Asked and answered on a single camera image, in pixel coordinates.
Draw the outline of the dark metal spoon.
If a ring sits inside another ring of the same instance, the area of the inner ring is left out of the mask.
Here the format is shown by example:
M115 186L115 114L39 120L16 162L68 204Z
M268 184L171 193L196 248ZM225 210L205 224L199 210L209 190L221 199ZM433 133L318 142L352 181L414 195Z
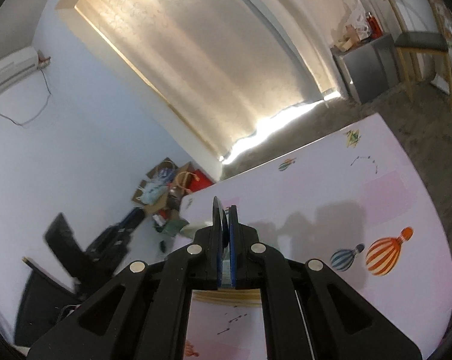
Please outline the dark metal spoon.
M220 199L214 196L212 208L213 228L217 241L218 260L224 259L229 244L228 218Z

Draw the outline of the green paper bag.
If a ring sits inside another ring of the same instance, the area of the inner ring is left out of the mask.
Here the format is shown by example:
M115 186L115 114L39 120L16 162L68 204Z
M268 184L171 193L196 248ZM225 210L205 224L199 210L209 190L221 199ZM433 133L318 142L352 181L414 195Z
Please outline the green paper bag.
M164 235L175 237L189 222L179 215L179 211L158 211L153 214L154 229Z

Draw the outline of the cardboard box pile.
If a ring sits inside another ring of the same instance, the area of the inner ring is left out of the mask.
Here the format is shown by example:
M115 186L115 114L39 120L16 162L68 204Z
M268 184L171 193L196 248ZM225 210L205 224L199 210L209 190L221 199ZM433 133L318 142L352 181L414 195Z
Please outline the cardboard box pile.
M142 206L148 215L179 210L182 198L190 193L188 186L193 171L191 162L177 166L170 158L165 158L146 173L131 201Z

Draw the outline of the red paper bag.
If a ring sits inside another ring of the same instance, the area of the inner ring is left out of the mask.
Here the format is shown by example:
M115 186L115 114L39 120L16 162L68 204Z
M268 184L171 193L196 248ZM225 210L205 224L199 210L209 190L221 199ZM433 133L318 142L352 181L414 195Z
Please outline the red paper bag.
M197 191L209 188L214 184L214 182L200 169L192 172L182 172L180 176L181 180L179 181L179 185L186 194L193 194Z

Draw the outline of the grey metal cabinet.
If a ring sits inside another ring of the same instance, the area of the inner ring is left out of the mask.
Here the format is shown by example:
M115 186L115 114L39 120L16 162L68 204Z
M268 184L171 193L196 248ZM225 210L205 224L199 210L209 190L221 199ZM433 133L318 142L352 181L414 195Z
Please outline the grey metal cabinet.
M356 48L330 49L351 98L359 104L371 102L400 83L394 39L385 33Z

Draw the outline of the beige window curtain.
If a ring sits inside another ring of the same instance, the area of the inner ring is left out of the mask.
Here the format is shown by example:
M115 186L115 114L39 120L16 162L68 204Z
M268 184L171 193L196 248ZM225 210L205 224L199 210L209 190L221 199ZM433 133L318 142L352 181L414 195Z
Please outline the beige window curtain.
M357 0L78 0L75 10L230 163L342 88L329 48Z

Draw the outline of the white air conditioner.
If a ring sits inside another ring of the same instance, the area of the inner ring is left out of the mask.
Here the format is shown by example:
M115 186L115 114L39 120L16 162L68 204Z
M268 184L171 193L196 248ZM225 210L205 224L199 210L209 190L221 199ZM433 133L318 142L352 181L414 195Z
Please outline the white air conditioner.
M37 51L28 46L0 59L0 94L38 69Z

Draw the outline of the red thermos bottle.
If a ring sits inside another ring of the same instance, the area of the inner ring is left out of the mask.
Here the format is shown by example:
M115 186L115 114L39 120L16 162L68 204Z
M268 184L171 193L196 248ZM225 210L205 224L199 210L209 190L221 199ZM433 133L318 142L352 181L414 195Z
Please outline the red thermos bottle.
M366 20L369 24L369 28L371 29L371 38L372 39L380 38L383 35L381 26L378 23L376 17L370 11L366 12Z

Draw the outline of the wooden chair black seat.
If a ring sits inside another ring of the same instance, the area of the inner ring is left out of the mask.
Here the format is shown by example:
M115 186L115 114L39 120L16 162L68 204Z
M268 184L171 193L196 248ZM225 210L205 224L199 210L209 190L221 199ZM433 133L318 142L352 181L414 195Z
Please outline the wooden chair black seat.
M444 67L447 74L447 83L449 89L448 102L450 111L452 113L452 67L451 59L449 56L449 47L447 39L445 38L444 27L439 18L438 12L434 7L433 0L426 1L429 4L429 7L434 16L434 21L438 28L438 31L436 33L407 30L402 15L399 11L398 4L395 2L395 0L383 0L383 1L387 1L390 4L391 9L394 12L394 16L396 17L401 30L400 35L398 35L396 41L394 42L394 46L399 56L400 66L402 67L402 72L404 76L405 89L409 100L413 102L412 83L408 72L408 65L403 54L408 53L410 55L413 72L417 80L420 79L420 69L419 64L415 61L412 55L418 54L440 55L442 56Z

